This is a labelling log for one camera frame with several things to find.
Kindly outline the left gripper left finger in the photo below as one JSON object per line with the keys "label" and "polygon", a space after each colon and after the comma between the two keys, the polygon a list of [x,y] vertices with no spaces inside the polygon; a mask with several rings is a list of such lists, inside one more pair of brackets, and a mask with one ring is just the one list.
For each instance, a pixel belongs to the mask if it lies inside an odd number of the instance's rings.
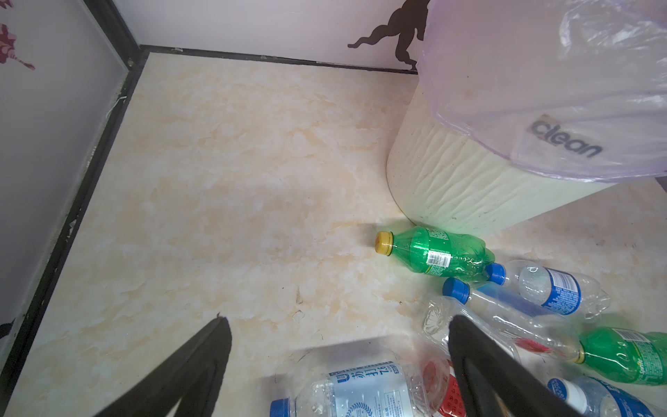
{"label": "left gripper left finger", "polygon": [[99,416],[210,416],[229,362],[233,335],[217,316],[182,347],[98,412]]}

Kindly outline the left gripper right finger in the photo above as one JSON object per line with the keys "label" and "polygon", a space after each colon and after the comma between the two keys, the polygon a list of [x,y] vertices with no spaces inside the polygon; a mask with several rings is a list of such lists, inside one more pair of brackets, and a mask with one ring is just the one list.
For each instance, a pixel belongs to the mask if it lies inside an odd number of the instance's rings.
{"label": "left gripper right finger", "polygon": [[577,416],[465,316],[449,324],[449,353],[468,416]]}

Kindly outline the small bottle blue label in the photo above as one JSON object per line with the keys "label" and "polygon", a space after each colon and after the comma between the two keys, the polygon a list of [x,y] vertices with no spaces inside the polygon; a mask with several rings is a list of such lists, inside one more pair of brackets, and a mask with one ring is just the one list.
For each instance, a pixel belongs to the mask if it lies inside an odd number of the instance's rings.
{"label": "small bottle blue label", "polygon": [[533,304],[584,321],[599,317],[611,297],[590,276],[545,267],[528,260],[491,263],[489,281],[511,290]]}

